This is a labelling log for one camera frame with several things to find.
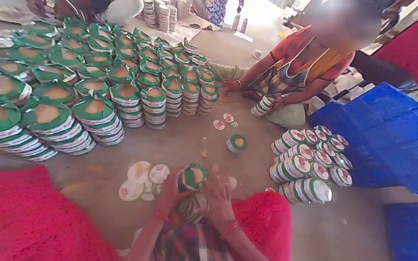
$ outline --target plaid cloth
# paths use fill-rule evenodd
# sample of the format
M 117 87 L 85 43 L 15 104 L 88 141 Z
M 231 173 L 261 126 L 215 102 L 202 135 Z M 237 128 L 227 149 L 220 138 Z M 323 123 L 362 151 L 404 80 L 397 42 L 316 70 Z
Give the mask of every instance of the plaid cloth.
M 219 233 L 208 224 L 166 224 L 154 247 L 155 261 L 232 261 Z

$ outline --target green and white packaging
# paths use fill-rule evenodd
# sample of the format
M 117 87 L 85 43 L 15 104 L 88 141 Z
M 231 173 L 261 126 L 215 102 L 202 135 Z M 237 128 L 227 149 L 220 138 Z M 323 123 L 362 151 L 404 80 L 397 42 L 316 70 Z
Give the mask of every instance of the green and white packaging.
M 55 64 L 60 64 L 73 70 L 85 63 L 83 56 L 63 48 L 61 44 L 57 44 L 51 49 L 49 59 Z
M 114 85 L 110 92 L 113 102 L 122 106 L 136 106 L 141 98 L 140 90 L 134 82 Z
M 177 65 L 172 61 L 172 59 L 162 58 L 160 59 L 159 64 L 163 69 L 177 69 Z
M 159 73 L 161 72 L 161 67 L 154 62 L 141 60 L 140 61 L 140 71 L 142 71 L 144 73 L 151 73 L 151 74 L 159 76 Z
M 62 37 L 61 45 L 64 48 L 74 51 L 77 54 L 85 55 L 90 53 L 91 49 L 85 40 L 78 41 L 69 36 Z
M 90 37 L 112 44 L 113 36 L 107 26 L 102 27 L 99 24 L 90 24 L 88 30 L 90 31 Z
M 41 64 L 48 57 L 48 53 L 45 50 L 31 47 L 13 47 L 7 51 L 7 55 L 11 60 L 22 61 L 27 64 Z
M 110 53 L 107 52 L 91 52 L 85 56 L 85 61 L 87 64 L 98 67 L 98 68 L 106 68 L 110 66 L 113 62 Z
M 49 98 L 65 104 L 67 107 L 73 106 L 77 94 L 72 85 L 63 82 L 46 82 L 33 90 L 32 96 Z
M 32 47 L 37 49 L 51 49 L 55 41 L 51 37 L 39 36 L 35 34 L 14 32 L 12 38 L 14 45 L 17 47 Z
M 133 73 L 127 65 L 112 65 L 107 68 L 107 76 L 112 83 L 130 83 L 135 80 Z
M 35 77 L 41 82 L 60 82 L 74 84 L 77 82 L 77 74 L 60 64 L 45 64 L 31 68 Z
M 163 50 L 170 50 L 171 49 L 171 45 L 169 44 L 169 42 L 167 42 L 166 40 L 157 37 L 154 40 L 154 46 L 156 46 L 157 49 L 159 49 L 161 46 L 163 48 Z
M 138 28 L 135 27 L 133 29 L 133 38 L 135 39 L 136 43 L 148 43 L 151 44 L 151 37 L 146 33 L 141 32 Z
M 157 56 L 156 51 L 150 47 L 145 46 L 141 48 L 138 52 L 138 56 L 140 57 L 140 62 L 144 60 L 159 63 L 159 56 Z
M 130 68 L 130 70 L 135 73 L 135 75 L 140 71 L 140 65 L 138 64 L 138 62 L 129 58 L 116 56 L 114 63 L 127 65 Z
M 226 143 L 227 148 L 229 148 L 231 152 L 235 153 L 244 151 L 247 148 L 247 140 L 240 134 L 233 134 L 232 136 L 230 136 Z
M 74 86 L 81 96 L 110 97 L 109 84 L 104 80 L 84 79 L 77 82 Z
M 107 79 L 107 74 L 99 67 L 92 65 L 81 65 L 77 68 L 78 75 L 81 79 L 96 78 L 105 80 Z
M 0 102 L 23 104 L 30 94 L 32 94 L 30 85 L 0 74 Z
M 114 46 L 111 42 L 94 38 L 91 35 L 90 37 L 88 37 L 86 42 L 88 43 L 88 46 L 93 51 L 108 52 L 108 53 L 112 53 L 114 51 Z
M 159 78 L 151 73 L 139 72 L 136 76 L 135 83 L 140 89 L 145 89 L 146 87 L 157 87 L 159 86 Z
M 86 40 L 88 37 L 88 25 L 85 21 L 66 17 L 64 19 L 64 35 L 69 36 L 78 41 Z
M 32 72 L 25 63 L 8 58 L 0 57 L 0 73 L 21 81 L 28 81 L 32 78 Z
M 55 26 L 41 20 L 22 25 L 22 30 L 29 34 L 46 36 L 50 38 L 54 38 L 55 36 L 59 35 L 59 32 Z
M 35 133 L 54 134 L 71 128 L 72 111 L 59 101 L 32 97 L 22 108 L 21 123 Z

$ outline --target round packaged container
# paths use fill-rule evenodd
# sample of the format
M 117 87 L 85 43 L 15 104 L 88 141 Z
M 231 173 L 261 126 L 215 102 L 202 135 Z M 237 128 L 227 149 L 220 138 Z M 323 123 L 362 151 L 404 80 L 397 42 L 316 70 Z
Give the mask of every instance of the round packaged container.
M 227 148 L 229 148 L 231 152 L 235 153 L 244 151 L 247 148 L 247 140 L 240 134 L 233 134 L 227 140 Z

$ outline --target hand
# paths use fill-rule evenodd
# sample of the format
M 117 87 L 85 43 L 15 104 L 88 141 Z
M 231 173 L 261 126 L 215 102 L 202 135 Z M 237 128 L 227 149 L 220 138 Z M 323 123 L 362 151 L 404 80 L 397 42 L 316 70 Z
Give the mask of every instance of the hand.
M 167 176 L 164 183 L 162 184 L 161 193 L 157 198 L 156 208 L 168 216 L 174 206 L 180 202 L 184 197 L 195 193 L 196 191 L 186 191 L 180 193 L 178 191 L 177 177 L 180 173 L 183 172 L 185 168 L 180 167 L 172 171 L 170 175 Z
M 27 1 L 27 7 L 34 13 L 35 15 L 38 15 L 40 17 L 48 17 L 46 15 L 46 0 L 26 0 Z
M 200 214 L 207 217 L 220 234 L 224 233 L 235 220 L 228 185 L 217 175 L 213 179 L 206 179 L 204 185 L 200 185 L 200 190 L 212 206 L 209 211 L 200 211 Z
M 241 89 L 241 84 L 238 81 L 225 80 L 222 82 L 222 88 L 227 88 L 227 92 L 236 92 Z

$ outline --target stack of containers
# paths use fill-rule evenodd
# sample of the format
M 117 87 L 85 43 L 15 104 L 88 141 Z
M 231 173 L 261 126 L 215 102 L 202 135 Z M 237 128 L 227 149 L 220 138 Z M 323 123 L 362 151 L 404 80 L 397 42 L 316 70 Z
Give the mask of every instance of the stack of containers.
M 291 204 L 328 203 L 332 200 L 332 190 L 324 181 L 302 178 L 279 187 L 279 193 Z
M 138 128 L 143 126 L 144 118 L 140 91 L 134 82 L 114 85 L 110 89 L 111 98 L 118 110 L 119 116 L 125 126 Z
M 26 157 L 38 162 L 54 157 L 57 152 L 43 146 L 17 124 L 21 120 L 20 110 L 10 103 L 0 103 L 0 150 Z
M 165 111 L 166 92 L 161 88 L 147 87 L 142 89 L 140 94 L 146 126 L 153 130 L 163 129 L 167 116 Z
M 22 123 L 56 151 L 76 156 L 96 146 L 89 133 L 74 120 L 71 109 L 58 101 L 31 98 L 23 110 Z
M 122 122 L 106 98 L 83 97 L 73 105 L 73 114 L 101 145 L 119 144 L 125 137 Z
M 184 115 L 192 116 L 198 109 L 199 87 L 191 82 L 183 82 L 183 107 Z
M 256 117 L 262 117 L 267 114 L 274 106 L 275 99 L 264 95 L 262 100 L 251 108 L 251 113 Z
M 276 155 L 280 155 L 288 151 L 294 145 L 304 143 L 305 136 L 298 130 L 288 130 L 282 137 L 270 146 Z
M 183 85 L 177 76 L 169 76 L 162 81 L 162 89 L 167 94 L 167 116 L 178 117 L 182 112 Z
M 219 100 L 219 87 L 206 84 L 201 86 L 201 98 L 199 99 L 198 112 L 206 115 L 211 112 L 214 105 Z
M 309 177 L 311 164 L 301 155 L 294 155 L 284 162 L 273 165 L 269 169 L 270 177 L 276 183 L 294 181 L 302 177 Z

